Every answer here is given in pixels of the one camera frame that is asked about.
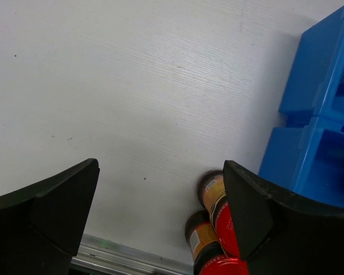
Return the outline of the aluminium frame rail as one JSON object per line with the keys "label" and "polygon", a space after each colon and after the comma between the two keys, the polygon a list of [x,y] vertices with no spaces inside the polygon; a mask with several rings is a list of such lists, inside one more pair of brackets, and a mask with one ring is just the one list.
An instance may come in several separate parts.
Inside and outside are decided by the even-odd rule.
{"label": "aluminium frame rail", "polygon": [[84,234],[71,267],[89,274],[193,274],[193,267]]}

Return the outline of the blue storage bin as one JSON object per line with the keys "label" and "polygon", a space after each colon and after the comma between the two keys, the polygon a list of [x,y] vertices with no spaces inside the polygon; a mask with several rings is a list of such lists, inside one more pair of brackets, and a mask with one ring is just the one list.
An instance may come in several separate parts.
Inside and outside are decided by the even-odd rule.
{"label": "blue storage bin", "polygon": [[275,127],[259,176],[318,202],[344,208],[344,124],[312,117]]}
{"label": "blue storage bin", "polygon": [[344,123],[344,5],[307,29],[292,64],[279,112],[288,125],[312,117]]}

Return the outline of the red-lid sauce jar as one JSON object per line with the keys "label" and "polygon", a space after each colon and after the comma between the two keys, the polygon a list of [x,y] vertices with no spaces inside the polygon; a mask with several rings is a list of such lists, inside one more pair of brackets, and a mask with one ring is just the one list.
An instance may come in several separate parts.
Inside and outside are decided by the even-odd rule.
{"label": "red-lid sauce jar", "polygon": [[245,275],[246,263],[225,254],[205,210],[192,214],[185,224],[185,240],[197,275]]}
{"label": "red-lid sauce jar", "polygon": [[200,204],[209,214],[224,252],[240,258],[239,246],[225,192],[223,170],[210,170],[203,174],[197,183],[197,196]]}

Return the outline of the near red-lid sauce jar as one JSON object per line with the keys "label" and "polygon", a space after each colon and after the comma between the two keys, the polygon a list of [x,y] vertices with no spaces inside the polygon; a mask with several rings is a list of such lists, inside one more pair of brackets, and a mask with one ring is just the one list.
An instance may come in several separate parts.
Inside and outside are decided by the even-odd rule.
{"label": "near red-lid sauce jar", "polygon": [[185,224],[185,240],[197,275],[245,275],[246,263],[225,254],[205,210],[192,214]]}

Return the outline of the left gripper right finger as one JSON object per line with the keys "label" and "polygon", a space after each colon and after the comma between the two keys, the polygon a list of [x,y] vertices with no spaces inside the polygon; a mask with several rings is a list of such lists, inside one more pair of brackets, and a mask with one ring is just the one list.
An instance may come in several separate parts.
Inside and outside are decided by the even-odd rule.
{"label": "left gripper right finger", "polygon": [[344,208],[303,197],[232,160],[223,172],[249,274],[344,274]]}

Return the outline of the middle blue storage bin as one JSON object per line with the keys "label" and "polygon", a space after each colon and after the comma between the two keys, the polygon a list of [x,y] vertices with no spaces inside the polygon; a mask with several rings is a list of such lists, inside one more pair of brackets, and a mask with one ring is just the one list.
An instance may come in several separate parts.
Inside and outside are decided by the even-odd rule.
{"label": "middle blue storage bin", "polygon": [[344,208],[344,124],[312,117],[275,127],[259,176],[318,202]]}

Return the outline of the far red-lid sauce jar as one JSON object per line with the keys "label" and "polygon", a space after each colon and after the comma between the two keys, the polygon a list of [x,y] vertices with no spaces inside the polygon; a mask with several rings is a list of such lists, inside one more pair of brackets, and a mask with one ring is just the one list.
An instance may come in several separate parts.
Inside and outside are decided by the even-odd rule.
{"label": "far red-lid sauce jar", "polygon": [[197,196],[200,204],[209,214],[224,252],[240,258],[239,246],[225,192],[223,170],[210,170],[203,174],[197,183]]}

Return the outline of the far blue storage bin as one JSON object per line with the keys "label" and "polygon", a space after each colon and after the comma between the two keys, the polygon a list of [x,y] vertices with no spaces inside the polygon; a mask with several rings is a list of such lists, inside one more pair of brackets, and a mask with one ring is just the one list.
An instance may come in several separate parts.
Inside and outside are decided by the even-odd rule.
{"label": "far blue storage bin", "polygon": [[344,5],[307,29],[292,64],[279,112],[288,125],[312,117],[344,123]]}

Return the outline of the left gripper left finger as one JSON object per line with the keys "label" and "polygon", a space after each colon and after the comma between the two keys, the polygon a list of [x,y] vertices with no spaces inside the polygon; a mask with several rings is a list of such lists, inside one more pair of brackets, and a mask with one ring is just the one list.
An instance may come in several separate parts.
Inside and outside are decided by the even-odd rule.
{"label": "left gripper left finger", "polygon": [[67,274],[77,255],[100,168],[89,158],[0,196],[0,274]]}

